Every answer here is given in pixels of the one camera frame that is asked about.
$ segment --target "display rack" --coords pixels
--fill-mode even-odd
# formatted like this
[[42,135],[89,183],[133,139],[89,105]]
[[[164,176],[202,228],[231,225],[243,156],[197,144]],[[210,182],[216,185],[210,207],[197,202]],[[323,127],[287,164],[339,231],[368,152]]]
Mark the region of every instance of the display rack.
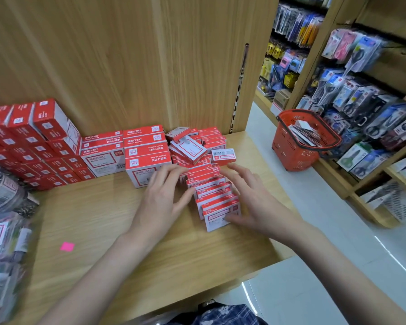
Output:
[[[291,98],[284,109],[296,108],[298,102],[310,83],[316,66],[324,61],[322,54],[332,30],[343,27],[357,27],[371,34],[379,34],[390,40],[381,57],[373,67],[361,74],[369,81],[379,81],[395,92],[399,97],[406,94],[406,0],[333,0],[325,20],[320,27],[318,36],[310,49],[306,65],[292,91]],[[256,91],[254,102],[268,116],[271,111],[269,100],[261,100]],[[277,125],[276,117],[268,116]],[[397,151],[388,160],[380,164],[362,180],[340,168],[335,161],[319,159],[313,167],[319,175],[342,198],[347,200],[366,219],[385,228],[394,228],[400,222],[381,206],[376,209],[369,207],[361,195],[390,179],[396,180],[406,189],[406,179],[396,173],[391,165],[406,157],[406,146]]]

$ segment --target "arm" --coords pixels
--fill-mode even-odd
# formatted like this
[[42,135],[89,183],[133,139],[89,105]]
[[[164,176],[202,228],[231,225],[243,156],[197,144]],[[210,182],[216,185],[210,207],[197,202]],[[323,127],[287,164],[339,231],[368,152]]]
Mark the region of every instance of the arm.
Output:
[[308,265],[328,291],[349,324],[406,324],[406,312],[395,304],[316,227],[295,217],[249,169],[222,171],[236,186],[250,216],[227,221],[254,229],[289,246]]
[[90,325],[99,322],[121,284],[165,236],[193,196],[194,188],[190,188],[178,202],[173,203],[179,175],[187,170],[171,164],[152,175],[130,229],[117,238],[38,325]]

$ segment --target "pink sticky note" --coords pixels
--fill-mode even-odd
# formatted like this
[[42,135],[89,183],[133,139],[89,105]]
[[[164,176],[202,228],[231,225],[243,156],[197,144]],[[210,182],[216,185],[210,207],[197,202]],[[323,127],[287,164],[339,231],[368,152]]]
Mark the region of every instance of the pink sticky note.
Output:
[[74,246],[75,246],[74,243],[63,242],[62,247],[60,248],[60,251],[72,252],[72,250],[74,249]]

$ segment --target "plastic basket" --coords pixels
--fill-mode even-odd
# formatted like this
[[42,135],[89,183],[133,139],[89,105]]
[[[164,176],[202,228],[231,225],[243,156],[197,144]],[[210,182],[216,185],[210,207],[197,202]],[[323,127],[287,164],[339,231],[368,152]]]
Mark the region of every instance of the plastic basket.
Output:
[[[327,125],[320,116],[310,110],[290,109],[277,116],[279,125],[275,133],[272,149],[288,171],[308,169],[320,157],[321,152],[329,151],[341,143],[341,137]],[[307,121],[320,135],[323,147],[311,147],[299,142],[288,126],[296,120]]]

